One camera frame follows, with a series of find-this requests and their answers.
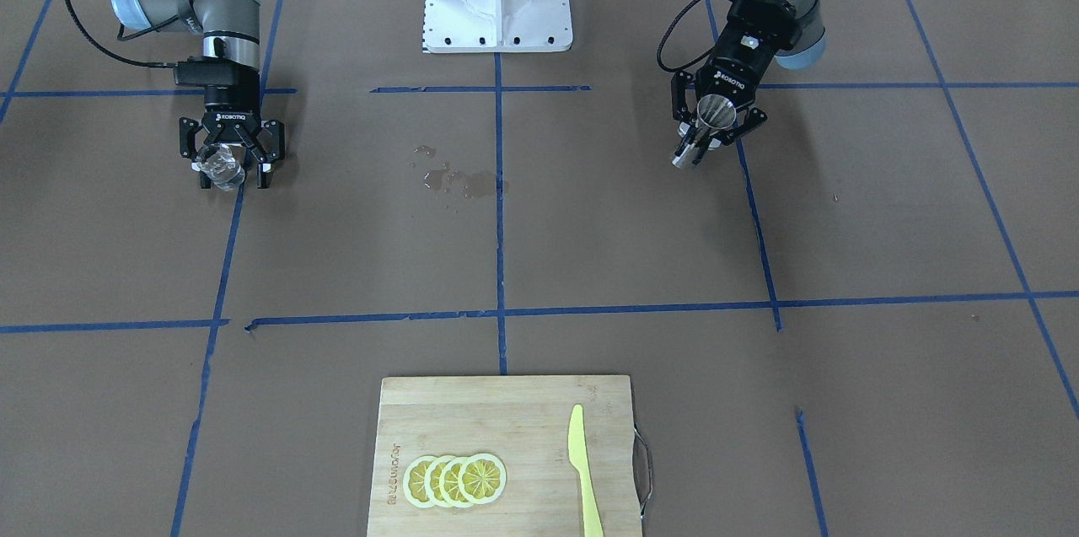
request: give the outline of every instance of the lemon slice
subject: lemon slice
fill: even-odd
[[[442,468],[442,474],[439,477],[439,490],[435,494],[449,504],[450,507],[470,508],[475,505],[465,499],[457,480],[461,476],[461,469],[467,460],[468,457],[454,457],[453,460],[446,464]]]
[[[405,480],[408,481],[405,485],[405,498],[408,499],[409,504],[418,508],[426,509],[435,507],[435,502],[427,496],[427,491],[423,487],[427,467],[434,460],[434,455],[424,455],[409,464],[408,469],[405,470]]]
[[[423,491],[427,495],[427,500],[432,501],[439,508],[450,508],[449,504],[441,498],[442,494],[442,469],[446,468],[446,464],[451,460],[456,459],[454,455],[442,455],[441,457],[435,457],[431,465],[423,473]]]
[[[489,453],[465,459],[457,476],[457,488],[469,504],[482,506],[502,495],[506,487],[506,466]]]

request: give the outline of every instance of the wooden cutting board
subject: wooden cutting board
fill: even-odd
[[[584,536],[568,449],[574,403],[584,407],[604,537],[641,537],[632,396],[624,375],[383,380],[368,537]],[[494,502],[419,509],[405,498],[405,469],[416,457],[475,453],[506,465],[506,487]]]

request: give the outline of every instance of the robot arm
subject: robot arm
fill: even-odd
[[[117,56],[93,41],[70,0],[66,2],[79,29],[109,56],[125,64],[172,68],[178,85],[204,88],[205,113],[201,122],[189,118],[179,122],[180,154],[200,171],[202,188],[218,183],[229,189],[242,182],[243,169],[230,149],[238,146],[249,150],[258,162],[258,187],[269,187],[273,164],[284,157],[285,130],[275,120],[262,122],[260,114],[259,0],[111,0],[124,29],[135,31],[120,37],[120,41],[151,31],[199,35],[202,56],[180,64],[140,64]],[[199,148],[195,138],[202,130],[206,135]],[[224,179],[220,173],[222,161],[231,161],[233,169]]]
[[[767,122],[756,88],[771,60],[782,68],[816,64],[827,46],[820,0],[730,0],[726,25],[696,73],[674,71],[674,119],[682,142],[671,159],[679,168],[700,164],[709,149],[733,144]],[[694,84],[696,110],[685,93]]]

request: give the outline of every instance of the yellow knife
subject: yellow knife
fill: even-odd
[[[585,517],[585,537],[603,537],[600,509],[592,492],[592,474],[588,471],[588,449],[585,445],[585,410],[578,403],[570,415],[570,463],[581,476],[581,507]]]

